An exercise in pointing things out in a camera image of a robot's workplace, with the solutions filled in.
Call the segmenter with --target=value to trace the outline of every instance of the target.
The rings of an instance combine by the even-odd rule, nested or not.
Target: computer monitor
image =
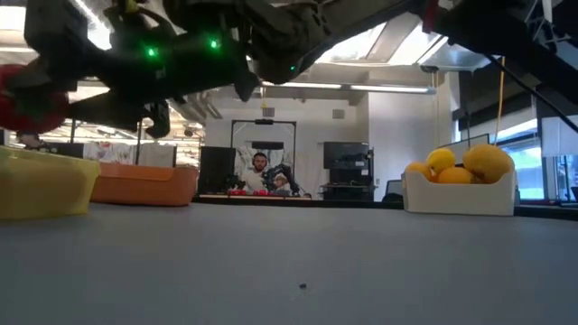
[[[235,170],[235,148],[202,146],[200,148],[199,193],[226,192],[227,179]]]
[[[363,143],[323,143],[323,168],[365,170],[368,168],[369,145]]]

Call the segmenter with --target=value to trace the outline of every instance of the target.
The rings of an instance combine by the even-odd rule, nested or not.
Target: green led light
[[[211,47],[211,49],[216,50],[220,47],[220,43],[217,40],[210,40],[209,46]]]
[[[156,56],[159,55],[159,52],[157,49],[148,48],[148,49],[146,49],[146,55],[150,58],[155,58]]]

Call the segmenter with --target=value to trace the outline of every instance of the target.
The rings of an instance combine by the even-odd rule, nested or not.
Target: lemon
[[[437,178],[441,184],[472,184],[474,180],[473,174],[462,167],[446,168]]]
[[[463,155],[463,166],[486,184],[493,184],[515,170],[512,158],[491,144],[472,147]]]
[[[427,165],[439,175],[443,170],[455,165],[455,154],[447,148],[435,149],[427,156]]]
[[[432,180],[432,170],[423,162],[412,162],[407,165],[406,172],[420,172],[428,180]]]

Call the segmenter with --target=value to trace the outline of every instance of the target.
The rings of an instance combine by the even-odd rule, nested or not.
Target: desk
[[[358,200],[373,201],[373,192],[377,188],[372,185],[341,185],[325,184],[320,186],[324,200]]]
[[[0,315],[3,325],[576,324],[577,250],[572,221],[93,204],[82,218],[0,227]]]
[[[259,196],[259,195],[226,195],[226,194],[201,194],[201,199],[232,199],[232,200],[312,200],[305,197],[281,197],[281,196]]]

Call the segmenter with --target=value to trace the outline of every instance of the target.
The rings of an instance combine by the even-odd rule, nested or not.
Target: ceiling light
[[[73,3],[89,19],[89,22],[95,25],[94,28],[89,29],[89,40],[101,50],[111,49],[110,30],[107,26],[102,23],[98,16],[90,10],[83,0],[73,0]]]
[[[389,92],[389,93],[406,93],[406,94],[428,94],[434,91],[433,89],[428,87],[370,86],[370,85],[351,85],[350,89],[369,92]]]
[[[440,40],[442,36],[435,32],[422,32],[422,23],[419,23],[399,45],[387,64],[412,65]]]
[[[62,141],[67,142],[70,140],[69,136],[43,136],[41,135],[41,139],[44,141]],[[108,142],[112,144],[137,144],[137,139],[121,139],[121,138],[106,138],[106,137],[80,137],[75,136],[74,141],[78,143],[88,143],[88,142]],[[190,147],[198,147],[199,140],[148,140],[142,139],[141,144],[176,144],[176,145],[183,145],[183,146],[190,146]]]
[[[283,87],[283,88],[312,88],[312,89],[340,89],[340,84],[326,84],[326,83],[314,83],[314,82],[285,82],[281,85],[272,84],[271,82],[264,81],[262,83],[265,87]]]
[[[348,40],[338,43],[330,50],[327,50],[325,53],[323,53],[317,62],[329,63],[336,60],[365,59],[369,55],[369,52],[375,45],[379,35],[381,35],[385,27],[386,24],[381,23],[374,28],[371,28],[365,32],[349,38]]]
[[[115,135],[117,133],[117,130],[113,127],[108,127],[108,126],[99,126],[97,127],[97,130],[102,132],[102,133],[106,133],[108,135]]]
[[[34,53],[34,50],[26,47],[0,46],[0,52]]]
[[[442,37],[440,41],[438,41],[434,46],[432,46],[427,52],[422,55],[421,58],[417,61],[417,64],[422,65],[426,61],[430,60],[430,58],[437,53],[446,43],[448,42],[447,37]]]
[[[0,5],[0,30],[24,32],[26,8]]]

